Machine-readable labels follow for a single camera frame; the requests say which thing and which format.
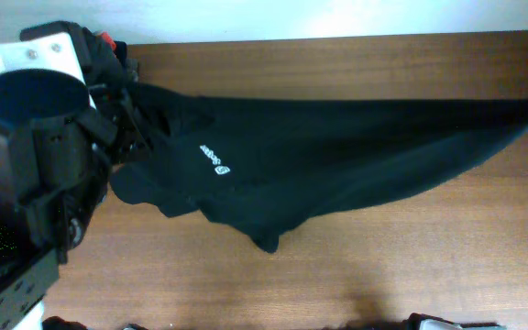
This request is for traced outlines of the black polo shirt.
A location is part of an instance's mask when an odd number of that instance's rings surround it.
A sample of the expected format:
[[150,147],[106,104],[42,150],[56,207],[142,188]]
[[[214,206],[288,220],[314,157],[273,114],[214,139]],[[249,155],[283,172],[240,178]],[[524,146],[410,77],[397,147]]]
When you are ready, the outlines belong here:
[[127,204],[199,211],[269,253],[306,220],[428,191],[528,130],[515,100],[289,101],[187,96],[134,84],[148,159],[111,179]]

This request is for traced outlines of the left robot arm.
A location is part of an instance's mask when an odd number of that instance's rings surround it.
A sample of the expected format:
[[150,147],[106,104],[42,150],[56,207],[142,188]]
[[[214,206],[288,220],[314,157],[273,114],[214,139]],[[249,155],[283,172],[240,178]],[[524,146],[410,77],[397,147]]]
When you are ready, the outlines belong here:
[[93,84],[83,29],[56,21],[0,44],[0,329],[40,326],[117,164],[152,145],[125,90]]

